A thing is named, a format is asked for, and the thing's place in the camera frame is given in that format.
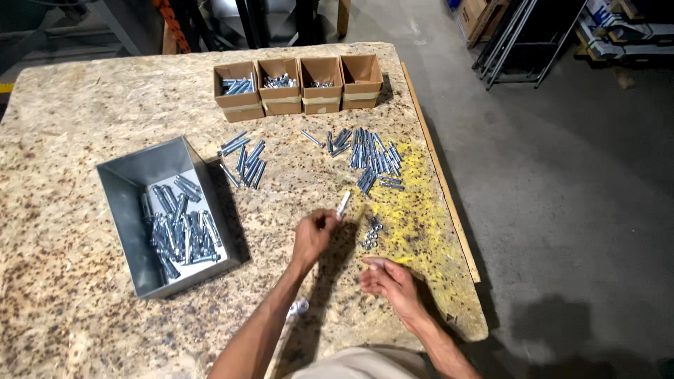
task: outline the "particle board surface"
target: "particle board surface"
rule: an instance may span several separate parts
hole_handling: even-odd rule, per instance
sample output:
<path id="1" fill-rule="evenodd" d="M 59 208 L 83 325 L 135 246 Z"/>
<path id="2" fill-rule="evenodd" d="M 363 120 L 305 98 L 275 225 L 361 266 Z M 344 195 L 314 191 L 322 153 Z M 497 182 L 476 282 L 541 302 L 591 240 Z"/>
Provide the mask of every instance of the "particle board surface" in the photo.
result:
<path id="1" fill-rule="evenodd" d="M 212 98 L 215 65 L 279 57 L 379 56 L 384 89 L 373 109 L 280 115 L 229 124 Z M 0 124 L 0 366 L 2 376 L 203 376 L 289 262 L 293 227 L 335 207 L 360 175 L 349 154 L 317 138 L 364 127 L 397 143 L 404 192 L 354 196 L 346 223 L 307 277 L 309 312 L 286 323 L 268 375 L 345 347 L 422 349 L 383 298 L 359 291 L 362 258 L 387 256 L 422 276 L 441 315 L 467 341 L 487 326 L 395 48 L 381 42 L 129 57 L 26 69 Z M 259 189 L 212 171 L 242 267 L 170 299 L 136 298 L 95 165 L 184 135 L 205 159 L 238 131 L 267 143 Z M 234 167 L 236 156 L 226 158 Z M 384 224 L 379 246 L 354 248 L 363 215 Z"/>

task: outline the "masking tape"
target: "masking tape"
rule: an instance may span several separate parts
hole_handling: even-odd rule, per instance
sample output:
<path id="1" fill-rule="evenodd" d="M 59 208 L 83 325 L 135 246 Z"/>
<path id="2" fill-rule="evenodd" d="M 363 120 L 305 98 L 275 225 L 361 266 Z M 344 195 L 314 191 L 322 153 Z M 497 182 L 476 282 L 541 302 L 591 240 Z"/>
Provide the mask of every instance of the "masking tape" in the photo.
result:
<path id="1" fill-rule="evenodd" d="M 301 95 L 297 96 L 288 96 L 288 97 L 282 97 L 282 98 L 269 98 L 269 99 L 262 99 L 262 105 L 264 106 L 265 110 L 269 110 L 267 107 L 267 104 L 272 104 L 272 103 L 289 103 L 289 104 L 295 104 L 299 103 L 302 100 Z"/>
<path id="2" fill-rule="evenodd" d="M 231 113 L 231 112 L 248 111 L 250 109 L 257 109 L 261 107 L 262 103 L 246 104 L 246 105 L 239 105 L 238 107 L 222 108 L 222 112 Z"/>
<path id="3" fill-rule="evenodd" d="M 345 92 L 343 95 L 344 95 L 344 100 L 370 100 L 372 98 L 379 97 L 380 92 L 381 91 L 368 92 L 368 93 L 364 93 L 364 94 L 347 94 Z"/>
<path id="4" fill-rule="evenodd" d="M 313 97 L 313 98 L 302 98 L 302 103 L 304 105 L 314 105 L 314 104 L 339 104 L 342 100 L 341 96 L 338 97 Z"/>

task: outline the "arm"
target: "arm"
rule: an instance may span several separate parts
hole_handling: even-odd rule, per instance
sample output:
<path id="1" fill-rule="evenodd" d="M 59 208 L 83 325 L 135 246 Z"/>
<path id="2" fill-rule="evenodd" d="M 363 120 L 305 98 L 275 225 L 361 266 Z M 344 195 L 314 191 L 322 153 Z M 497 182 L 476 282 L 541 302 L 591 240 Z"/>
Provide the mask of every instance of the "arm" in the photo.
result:
<path id="1" fill-rule="evenodd" d="M 330 233 L 339 221 L 335 210 L 326 209 L 300 220 L 295 228 L 293 259 L 276 286 L 224 348 L 209 378 L 264 376 L 302 280 L 328 246 Z"/>
<path id="2" fill-rule="evenodd" d="M 450 336 L 423 307 L 409 271 L 385 258 L 365 258 L 363 261 L 370 268 L 361 274 L 361 289 L 386 297 L 405 328 L 414 333 L 426 348 L 443 379 L 481 378 Z"/>

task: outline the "warehouse floor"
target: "warehouse floor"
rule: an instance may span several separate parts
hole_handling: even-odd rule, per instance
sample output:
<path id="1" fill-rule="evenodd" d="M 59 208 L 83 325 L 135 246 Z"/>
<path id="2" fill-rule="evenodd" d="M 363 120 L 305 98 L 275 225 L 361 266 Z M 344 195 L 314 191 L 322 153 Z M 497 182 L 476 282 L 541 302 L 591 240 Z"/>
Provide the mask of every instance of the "warehouse floor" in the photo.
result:
<path id="1" fill-rule="evenodd" d="M 334 36 L 337 0 L 319 14 Z M 538 90 L 486 92 L 443 0 L 353 0 L 341 42 L 396 45 L 480 264 L 487 377 L 657 378 L 674 357 L 674 72 L 570 52 Z"/>

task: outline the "person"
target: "person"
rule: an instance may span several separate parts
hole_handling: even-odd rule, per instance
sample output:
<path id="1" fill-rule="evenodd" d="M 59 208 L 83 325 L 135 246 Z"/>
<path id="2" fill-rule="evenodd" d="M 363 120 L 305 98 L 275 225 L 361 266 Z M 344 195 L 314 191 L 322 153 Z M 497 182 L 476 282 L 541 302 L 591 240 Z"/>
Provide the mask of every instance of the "person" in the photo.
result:
<path id="1" fill-rule="evenodd" d="M 262 378 L 269 366 L 290 305 L 302 280 L 330 243 L 342 219 L 335 210 L 320 209 L 295 227 L 293 257 L 276 286 L 229 341 L 215 361 L 209 378 Z M 384 296 L 402 324 L 424 346 L 441 378 L 480 378 L 440 325 L 428 314 L 417 295 L 412 275 L 386 258 L 365 258 L 369 268 L 360 275 L 361 290 Z M 351 347 L 313 362 L 290 375 L 310 378 L 426 378 L 423 358 L 397 349 Z"/>

